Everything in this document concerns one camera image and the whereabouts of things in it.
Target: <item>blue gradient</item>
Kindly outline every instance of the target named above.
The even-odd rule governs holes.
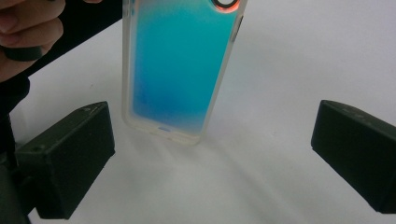
[[[236,12],[210,0],[142,0],[132,111],[188,133],[203,129]]]

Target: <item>phone case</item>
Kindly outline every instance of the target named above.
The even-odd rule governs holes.
[[[123,118],[196,144],[248,0],[124,0]]]

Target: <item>smartphone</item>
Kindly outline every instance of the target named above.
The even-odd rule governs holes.
[[[205,133],[248,0],[124,0],[125,122],[185,144]]]

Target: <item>black object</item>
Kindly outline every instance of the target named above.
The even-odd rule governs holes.
[[[9,59],[19,62],[35,61],[43,56],[40,47],[19,48],[19,49],[9,49],[3,47],[3,51]]]
[[[396,213],[396,128],[350,105],[322,101],[311,145],[375,211]]]
[[[0,189],[10,192],[10,197],[0,197],[0,204],[7,208],[0,210],[0,217],[14,218],[11,210],[27,216],[36,208],[42,218],[69,219],[114,153],[107,103],[74,111],[17,150],[16,169],[7,172],[0,165],[1,178],[8,179],[0,182]],[[8,175],[14,188],[10,188]]]

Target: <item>blue liquid phone case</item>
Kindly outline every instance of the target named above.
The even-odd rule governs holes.
[[[124,0],[123,117],[196,144],[208,122],[247,0]]]

